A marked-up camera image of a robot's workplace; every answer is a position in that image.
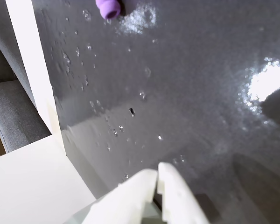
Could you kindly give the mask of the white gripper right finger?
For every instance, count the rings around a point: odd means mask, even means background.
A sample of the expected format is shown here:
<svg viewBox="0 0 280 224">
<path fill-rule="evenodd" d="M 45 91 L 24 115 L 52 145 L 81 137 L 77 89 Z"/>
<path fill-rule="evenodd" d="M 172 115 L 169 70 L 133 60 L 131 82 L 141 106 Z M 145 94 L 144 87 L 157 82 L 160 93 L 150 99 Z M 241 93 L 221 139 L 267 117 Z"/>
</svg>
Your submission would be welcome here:
<svg viewBox="0 0 280 224">
<path fill-rule="evenodd" d="M 158 164 L 157 193 L 162 197 L 161 218 L 168 224 L 208 224 L 194 194 L 170 163 Z"/>
</svg>

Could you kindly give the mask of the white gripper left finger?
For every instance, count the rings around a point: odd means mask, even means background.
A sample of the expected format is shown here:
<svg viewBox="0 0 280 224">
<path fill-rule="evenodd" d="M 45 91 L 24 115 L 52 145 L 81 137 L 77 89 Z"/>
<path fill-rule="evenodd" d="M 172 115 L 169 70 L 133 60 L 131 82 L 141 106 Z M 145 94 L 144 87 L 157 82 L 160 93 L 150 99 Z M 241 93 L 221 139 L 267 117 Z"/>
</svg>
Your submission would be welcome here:
<svg viewBox="0 0 280 224">
<path fill-rule="evenodd" d="M 93 204 L 84 224 L 140 224 L 153 201 L 157 171 L 144 169 Z"/>
</svg>

